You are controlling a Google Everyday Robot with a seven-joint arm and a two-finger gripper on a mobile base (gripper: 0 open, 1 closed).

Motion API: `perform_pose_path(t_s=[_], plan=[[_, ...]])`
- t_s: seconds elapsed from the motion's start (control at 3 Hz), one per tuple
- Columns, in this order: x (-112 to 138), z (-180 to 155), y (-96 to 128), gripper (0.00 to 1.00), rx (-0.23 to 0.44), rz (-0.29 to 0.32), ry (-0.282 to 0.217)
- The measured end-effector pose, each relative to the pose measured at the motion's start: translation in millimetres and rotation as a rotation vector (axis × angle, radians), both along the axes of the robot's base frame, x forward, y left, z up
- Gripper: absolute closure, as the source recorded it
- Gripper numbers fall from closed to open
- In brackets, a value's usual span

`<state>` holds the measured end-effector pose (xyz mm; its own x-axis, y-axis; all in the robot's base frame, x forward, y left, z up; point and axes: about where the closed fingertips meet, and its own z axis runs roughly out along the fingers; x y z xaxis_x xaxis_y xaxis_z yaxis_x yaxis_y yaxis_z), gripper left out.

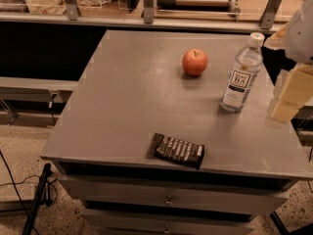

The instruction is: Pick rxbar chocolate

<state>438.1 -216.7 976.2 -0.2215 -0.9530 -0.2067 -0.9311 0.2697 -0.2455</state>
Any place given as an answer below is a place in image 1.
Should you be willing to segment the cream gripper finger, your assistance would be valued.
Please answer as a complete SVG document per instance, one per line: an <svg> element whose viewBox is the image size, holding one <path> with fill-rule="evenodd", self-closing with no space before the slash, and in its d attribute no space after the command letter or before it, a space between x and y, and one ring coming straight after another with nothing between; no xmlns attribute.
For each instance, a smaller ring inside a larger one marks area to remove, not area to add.
<svg viewBox="0 0 313 235"><path fill-rule="evenodd" d="M313 65L296 64L281 70L275 83L267 118L285 124L313 97Z"/></svg>

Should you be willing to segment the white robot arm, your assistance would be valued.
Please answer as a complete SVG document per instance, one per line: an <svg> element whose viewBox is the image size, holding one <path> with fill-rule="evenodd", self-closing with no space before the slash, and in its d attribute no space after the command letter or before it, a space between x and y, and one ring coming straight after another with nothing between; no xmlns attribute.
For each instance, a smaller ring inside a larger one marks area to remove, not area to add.
<svg viewBox="0 0 313 235"><path fill-rule="evenodd" d="M266 119L275 127L289 122L313 97L313 0L305 0L292 16L282 42L296 65L277 77Z"/></svg>

